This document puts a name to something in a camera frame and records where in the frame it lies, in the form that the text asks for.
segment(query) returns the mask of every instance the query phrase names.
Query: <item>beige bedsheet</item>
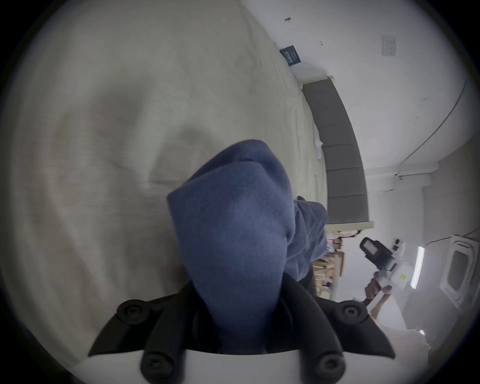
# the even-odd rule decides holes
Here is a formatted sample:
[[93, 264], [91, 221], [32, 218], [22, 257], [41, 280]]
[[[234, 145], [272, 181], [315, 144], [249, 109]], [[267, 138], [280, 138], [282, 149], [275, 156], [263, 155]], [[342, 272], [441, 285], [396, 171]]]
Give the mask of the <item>beige bedsheet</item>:
[[66, 366], [123, 301], [186, 279], [166, 195], [230, 144], [264, 140], [294, 194], [326, 203], [299, 85], [234, 0], [72, 1], [31, 46], [1, 117], [14, 131], [14, 307]]

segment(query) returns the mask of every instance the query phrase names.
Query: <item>white appliance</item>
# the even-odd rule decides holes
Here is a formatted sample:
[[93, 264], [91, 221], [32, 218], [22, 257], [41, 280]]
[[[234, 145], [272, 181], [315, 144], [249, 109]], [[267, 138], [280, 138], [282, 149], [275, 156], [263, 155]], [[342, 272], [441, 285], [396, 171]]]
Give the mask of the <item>white appliance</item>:
[[471, 305], [478, 294], [477, 287], [469, 289], [474, 286], [472, 278], [477, 264], [478, 251], [478, 242], [460, 236], [452, 236], [440, 289], [457, 308], [460, 308], [462, 304]]

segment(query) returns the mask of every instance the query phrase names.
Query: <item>blue cloth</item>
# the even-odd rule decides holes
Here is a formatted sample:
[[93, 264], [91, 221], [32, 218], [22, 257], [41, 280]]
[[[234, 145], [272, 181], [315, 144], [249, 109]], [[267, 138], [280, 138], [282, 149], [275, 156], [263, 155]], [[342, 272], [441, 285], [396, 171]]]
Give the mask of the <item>blue cloth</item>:
[[327, 212], [320, 203], [298, 196], [295, 205], [295, 235], [287, 248], [285, 271], [297, 281], [303, 279], [312, 262], [328, 253], [325, 224]]
[[259, 353], [283, 271], [299, 280], [326, 252], [325, 209], [294, 202], [284, 168], [257, 140], [219, 153], [167, 201], [185, 267], [223, 350]]

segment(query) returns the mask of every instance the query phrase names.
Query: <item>gray upholstered headboard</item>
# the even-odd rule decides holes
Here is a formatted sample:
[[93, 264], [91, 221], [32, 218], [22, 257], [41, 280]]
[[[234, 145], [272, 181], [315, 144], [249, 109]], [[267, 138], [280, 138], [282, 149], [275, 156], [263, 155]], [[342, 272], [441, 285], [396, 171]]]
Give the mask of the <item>gray upholstered headboard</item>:
[[304, 84], [303, 94], [323, 142], [329, 229], [372, 228], [357, 139], [332, 80]]

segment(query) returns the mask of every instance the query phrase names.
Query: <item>fluorescent light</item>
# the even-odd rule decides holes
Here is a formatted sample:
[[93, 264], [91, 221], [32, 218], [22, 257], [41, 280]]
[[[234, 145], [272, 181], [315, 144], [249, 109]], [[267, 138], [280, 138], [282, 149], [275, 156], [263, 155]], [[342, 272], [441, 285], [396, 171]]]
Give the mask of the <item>fluorescent light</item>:
[[417, 261], [415, 262], [415, 268], [413, 269], [412, 281], [410, 281], [410, 286], [415, 289], [419, 282], [421, 266], [423, 264], [423, 255], [425, 254], [425, 248], [419, 247], [417, 250]]

